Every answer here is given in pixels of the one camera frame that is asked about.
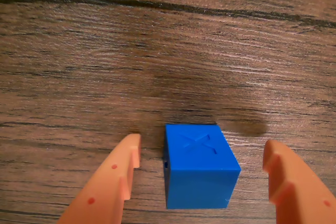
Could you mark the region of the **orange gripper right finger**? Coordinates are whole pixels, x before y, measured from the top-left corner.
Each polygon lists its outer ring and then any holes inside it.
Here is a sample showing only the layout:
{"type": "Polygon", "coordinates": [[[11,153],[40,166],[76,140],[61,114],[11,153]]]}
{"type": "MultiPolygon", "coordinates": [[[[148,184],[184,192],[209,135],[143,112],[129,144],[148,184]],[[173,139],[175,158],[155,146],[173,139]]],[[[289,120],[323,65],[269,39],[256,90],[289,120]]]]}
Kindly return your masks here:
{"type": "Polygon", "coordinates": [[[335,223],[333,193],[287,145],[268,140],[262,168],[268,173],[276,223],[335,223]]]}

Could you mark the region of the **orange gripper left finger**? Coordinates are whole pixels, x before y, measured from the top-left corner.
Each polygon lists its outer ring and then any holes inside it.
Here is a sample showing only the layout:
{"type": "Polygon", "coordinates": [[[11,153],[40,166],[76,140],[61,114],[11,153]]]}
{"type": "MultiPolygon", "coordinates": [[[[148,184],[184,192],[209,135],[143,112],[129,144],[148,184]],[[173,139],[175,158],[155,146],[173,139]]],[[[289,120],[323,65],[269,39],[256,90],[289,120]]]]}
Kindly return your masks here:
{"type": "Polygon", "coordinates": [[[133,172],[140,167],[141,135],[127,135],[102,162],[58,223],[121,223],[131,197],[133,172]]]}

